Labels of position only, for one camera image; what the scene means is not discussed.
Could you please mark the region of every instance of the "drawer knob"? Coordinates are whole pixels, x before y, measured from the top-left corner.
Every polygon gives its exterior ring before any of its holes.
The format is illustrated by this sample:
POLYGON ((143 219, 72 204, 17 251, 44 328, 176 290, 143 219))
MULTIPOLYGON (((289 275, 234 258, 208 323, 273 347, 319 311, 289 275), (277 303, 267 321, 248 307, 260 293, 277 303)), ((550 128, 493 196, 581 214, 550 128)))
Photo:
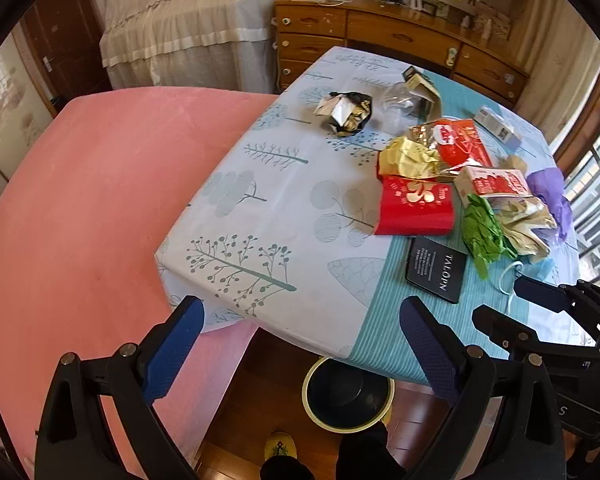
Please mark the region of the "drawer knob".
POLYGON ((456 56, 458 55, 458 49, 454 46, 450 46, 449 50, 446 51, 445 64, 451 68, 456 63, 456 56))
POLYGON ((413 38, 410 38, 406 34, 394 34, 396 40, 407 41, 408 43, 413 42, 413 38))

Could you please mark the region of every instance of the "door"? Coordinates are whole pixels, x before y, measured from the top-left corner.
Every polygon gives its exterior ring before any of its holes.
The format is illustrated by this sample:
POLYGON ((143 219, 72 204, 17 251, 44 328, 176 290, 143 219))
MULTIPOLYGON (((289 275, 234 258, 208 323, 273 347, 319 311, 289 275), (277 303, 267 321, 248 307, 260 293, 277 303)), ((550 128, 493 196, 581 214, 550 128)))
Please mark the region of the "door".
POLYGON ((61 100, 111 90, 90 0, 36 0, 24 15, 24 26, 61 100))

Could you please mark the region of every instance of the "wooden dresser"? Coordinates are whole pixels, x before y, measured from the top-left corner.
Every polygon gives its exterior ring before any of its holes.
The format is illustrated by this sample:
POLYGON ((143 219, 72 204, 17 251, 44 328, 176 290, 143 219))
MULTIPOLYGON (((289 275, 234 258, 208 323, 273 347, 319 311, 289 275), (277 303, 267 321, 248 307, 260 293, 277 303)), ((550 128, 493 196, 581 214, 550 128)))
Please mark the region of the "wooden dresser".
POLYGON ((480 34, 404 6, 352 0, 327 7, 277 0, 280 85, 289 86, 332 46, 351 46, 412 60, 512 108, 528 75, 500 38, 480 34))

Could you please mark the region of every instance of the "black card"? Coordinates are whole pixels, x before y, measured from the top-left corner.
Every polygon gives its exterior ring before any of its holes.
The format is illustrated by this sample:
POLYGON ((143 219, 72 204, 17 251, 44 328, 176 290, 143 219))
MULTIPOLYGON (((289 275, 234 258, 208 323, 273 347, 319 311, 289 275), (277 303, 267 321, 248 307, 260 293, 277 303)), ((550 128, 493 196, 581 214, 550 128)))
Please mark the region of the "black card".
POLYGON ((451 303, 460 301, 466 254, 419 236, 411 242, 408 282, 451 303))

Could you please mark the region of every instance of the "foot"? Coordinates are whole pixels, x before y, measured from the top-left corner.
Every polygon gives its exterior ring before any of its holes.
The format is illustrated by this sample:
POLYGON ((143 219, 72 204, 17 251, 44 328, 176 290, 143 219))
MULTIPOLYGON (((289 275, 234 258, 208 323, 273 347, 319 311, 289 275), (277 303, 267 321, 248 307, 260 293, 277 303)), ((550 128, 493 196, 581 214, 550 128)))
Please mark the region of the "foot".
POLYGON ((298 458, 294 440, 291 438, 291 435, 283 431, 271 433, 264 446, 264 460, 279 455, 298 458))

